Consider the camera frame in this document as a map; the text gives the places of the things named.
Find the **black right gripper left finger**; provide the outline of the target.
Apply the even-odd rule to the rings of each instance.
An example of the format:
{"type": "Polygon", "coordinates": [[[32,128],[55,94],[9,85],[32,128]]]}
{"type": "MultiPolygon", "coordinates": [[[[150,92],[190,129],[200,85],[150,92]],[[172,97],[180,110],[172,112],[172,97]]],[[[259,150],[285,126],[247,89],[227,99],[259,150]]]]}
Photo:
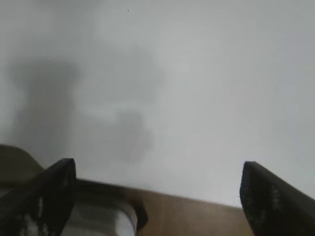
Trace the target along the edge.
{"type": "Polygon", "coordinates": [[[0,197],[2,236],[59,236],[74,206],[75,161],[62,159],[0,197]]]}

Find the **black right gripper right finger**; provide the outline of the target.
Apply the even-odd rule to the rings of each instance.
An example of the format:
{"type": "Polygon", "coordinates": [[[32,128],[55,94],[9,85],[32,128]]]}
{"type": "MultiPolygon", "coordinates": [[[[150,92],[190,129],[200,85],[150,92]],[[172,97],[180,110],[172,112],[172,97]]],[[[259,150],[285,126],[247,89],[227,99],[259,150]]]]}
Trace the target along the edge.
{"type": "Polygon", "coordinates": [[[240,200],[256,236],[313,236],[315,201],[257,162],[243,165],[240,200]]]}

